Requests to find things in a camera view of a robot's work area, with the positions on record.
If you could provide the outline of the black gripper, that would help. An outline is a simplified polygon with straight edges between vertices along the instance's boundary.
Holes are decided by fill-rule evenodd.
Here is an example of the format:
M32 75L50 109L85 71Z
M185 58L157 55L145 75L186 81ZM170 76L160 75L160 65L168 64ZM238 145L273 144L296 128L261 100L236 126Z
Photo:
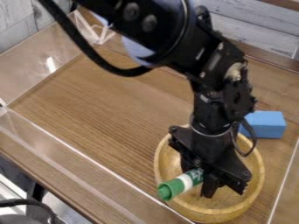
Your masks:
M222 186L241 195L252 179L250 171L238 158L252 153L252 150L244 152L237 146L238 126L252 133L245 119L233 122L220 133L198 131L192 126L169 128L168 144L181 155L181 171L202 169L200 196L204 198L210 199Z

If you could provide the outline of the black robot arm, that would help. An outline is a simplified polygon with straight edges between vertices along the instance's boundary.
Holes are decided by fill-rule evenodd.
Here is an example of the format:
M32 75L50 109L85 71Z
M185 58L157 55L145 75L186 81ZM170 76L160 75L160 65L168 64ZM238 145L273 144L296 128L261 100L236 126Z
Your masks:
M169 146L181 169L202 169L200 195L226 186L241 194L252 174L237 147L238 126L256 104L244 53L212 29L208 9L192 0L74 0L126 40L141 68L169 67L182 74L193 93L186 128L169 128Z

